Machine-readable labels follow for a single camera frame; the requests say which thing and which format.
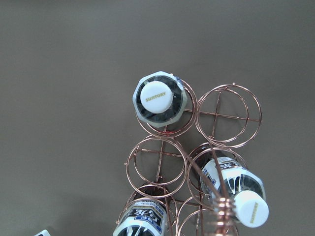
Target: bottle cap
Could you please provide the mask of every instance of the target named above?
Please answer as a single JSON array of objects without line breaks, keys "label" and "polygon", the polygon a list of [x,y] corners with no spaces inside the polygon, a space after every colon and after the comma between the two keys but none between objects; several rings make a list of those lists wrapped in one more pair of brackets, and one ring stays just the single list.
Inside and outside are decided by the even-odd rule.
[{"label": "bottle cap", "polygon": [[269,208],[257,193],[249,190],[239,192],[234,201],[236,217],[243,225],[255,228],[266,222]]},{"label": "bottle cap", "polygon": [[165,83],[152,81],[141,90],[140,100],[146,110],[159,114],[165,112],[172,105],[173,94]]}]

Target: wire rack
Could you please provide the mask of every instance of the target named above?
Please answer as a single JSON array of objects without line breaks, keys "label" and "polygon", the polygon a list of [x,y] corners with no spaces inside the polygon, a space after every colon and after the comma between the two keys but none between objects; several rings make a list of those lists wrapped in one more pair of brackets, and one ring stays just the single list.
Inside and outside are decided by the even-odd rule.
[{"label": "wire rack", "polygon": [[[222,185],[222,191],[220,193],[214,188],[210,180],[202,173],[195,161],[203,154],[211,152],[216,165],[218,166],[215,150],[221,150],[230,153],[230,155],[233,156],[239,163],[241,163],[244,167],[247,167],[244,159],[236,153],[234,149],[243,147],[257,135],[262,121],[261,105],[251,91],[243,86],[236,85],[235,83],[213,88],[205,93],[199,100],[197,100],[196,95],[189,84],[185,81],[182,81],[182,83],[185,88],[185,92],[191,101],[191,108],[185,109],[185,112],[190,115],[187,122],[180,127],[172,129],[169,129],[169,126],[165,126],[163,129],[156,129],[151,125],[140,121],[137,117],[141,127],[150,135],[134,146],[127,161],[125,162],[127,179],[135,191],[127,200],[117,223],[119,222],[122,214],[135,201],[155,199],[166,208],[168,217],[167,235],[192,235],[191,231],[193,230],[197,236],[238,236],[239,232],[234,220],[235,213],[233,211],[233,200],[228,197],[221,170],[218,168],[218,174]],[[244,106],[245,115],[243,117],[221,112],[221,103],[225,93],[236,97],[242,106]],[[215,97],[215,102],[212,105],[214,110],[205,111],[203,108],[209,107],[205,104],[207,103],[207,100],[209,100],[210,96],[212,98]],[[255,115],[257,117],[253,116],[254,113],[250,112],[250,109],[256,113]],[[205,125],[205,123],[202,122],[202,119],[204,118],[211,118],[212,124],[210,124],[210,122],[206,122]],[[217,138],[216,131],[218,128],[219,118],[241,121],[243,123],[243,127],[240,128],[240,131],[232,137]],[[184,133],[187,132],[194,124],[198,132],[205,138],[209,148],[191,158],[194,151],[188,154],[181,143],[177,140],[177,137],[184,135]],[[152,142],[158,142],[159,148],[145,147],[146,144]],[[166,145],[171,145],[175,151],[165,150]],[[154,167],[154,169],[156,169],[155,179],[149,179],[141,173],[138,165],[138,155],[141,153],[158,155],[158,164]],[[172,179],[165,177],[165,174],[170,171],[169,169],[163,169],[163,162],[166,158],[180,159],[183,164],[183,167],[180,169],[178,175],[174,176]],[[133,169],[135,175],[146,184],[138,186],[134,180],[134,175],[130,173],[130,169]],[[194,178],[191,174],[192,171],[197,173],[197,175],[203,179],[207,187],[209,187],[214,193],[215,198],[212,203],[207,201],[207,196],[201,190],[200,181],[198,181],[198,178]],[[180,193],[181,191],[184,191],[184,185],[188,189],[188,196]],[[151,196],[143,190],[147,186],[160,188],[163,190],[164,194]],[[137,193],[141,194],[143,198],[135,200],[134,196]]]}]

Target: plastic bottle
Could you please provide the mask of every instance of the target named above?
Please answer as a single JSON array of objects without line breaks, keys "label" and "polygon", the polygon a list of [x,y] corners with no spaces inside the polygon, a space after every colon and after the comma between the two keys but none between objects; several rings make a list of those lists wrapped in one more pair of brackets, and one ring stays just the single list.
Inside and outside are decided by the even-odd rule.
[{"label": "plastic bottle", "polygon": [[187,96],[180,78],[159,71],[139,81],[132,101],[139,119],[159,128],[179,120]]},{"label": "plastic bottle", "polygon": [[[153,186],[146,187],[143,191],[151,196],[163,194],[162,189]],[[134,200],[141,197],[137,193]],[[134,202],[125,211],[113,236],[164,236],[166,224],[164,205],[156,200],[142,200]]]},{"label": "plastic bottle", "polygon": [[[196,149],[193,154],[197,155],[202,150],[209,148],[208,144],[203,144]],[[256,175],[245,169],[235,159],[226,157],[220,151],[216,151],[218,162],[224,179],[229,197],[234,199],[236,218],[245,226],[255,228],[264,224],[269,215],[269,208],[266,201],[263,183]],[[212,153],[207,152],[200,156],[199,166],[202,172],[210,179],[214,187],[221,191],[221,183],[216,169],[216,164],[212,158]],[[208,195],[212,202],[215,197],[212,191],[200,178],[202,191]]]}]

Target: bottle label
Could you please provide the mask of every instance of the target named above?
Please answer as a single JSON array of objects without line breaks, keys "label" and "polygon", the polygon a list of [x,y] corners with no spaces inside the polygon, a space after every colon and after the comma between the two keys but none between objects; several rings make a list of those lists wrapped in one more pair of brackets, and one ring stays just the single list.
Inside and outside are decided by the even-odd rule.
[{"label": "bottle label", "polygon": [[166,211],[159,203],[154,201],[135,202],[121,220],[123,223],[127,218],[134,221],[147,222],[158,232],[162,233],[166,224]]}]

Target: water bottle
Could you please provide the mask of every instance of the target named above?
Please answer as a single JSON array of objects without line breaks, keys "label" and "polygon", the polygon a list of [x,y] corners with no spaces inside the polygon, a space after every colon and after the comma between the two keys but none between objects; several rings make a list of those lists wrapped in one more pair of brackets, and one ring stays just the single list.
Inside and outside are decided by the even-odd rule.
[{"label": "water bottle", "polygon": [[187,96],[180,78],[159,71],[139,81],[132,101],[140,120],[160,128],[179,120]]},{"label": "water bottle", "polygon": [[[164,194],[162,189],[154,186],[145,187],[142,191],[151,196]],[[141,197],[137,193],[134,200]],[[137,201],[125,211],[113,236],[164,236],[166,225],[167,213],[164,205],[151,199]]]},{"label": "water bottle", "polygon": [[[200,150],[209,148],[208,144],[203,144],[196,149]],[[218,163],[222,172],[224,183],[229,194],[229,198],[234,199],[236,218],[245,226],[255,228],[264,224],[269,215],[269,208],[266,201],[263,183],[259,177],[242,167],[235,159],[224,156],[220,151],[216,151]],[[212,153],[207,152],[200,156],[199,166],[202,172],[212,182],[213,186],[222,193],[216,163],[212,158]],[[202,191],[208,195],[208,199],[212,202],[215,195],[205,185],[200,178]]]}]

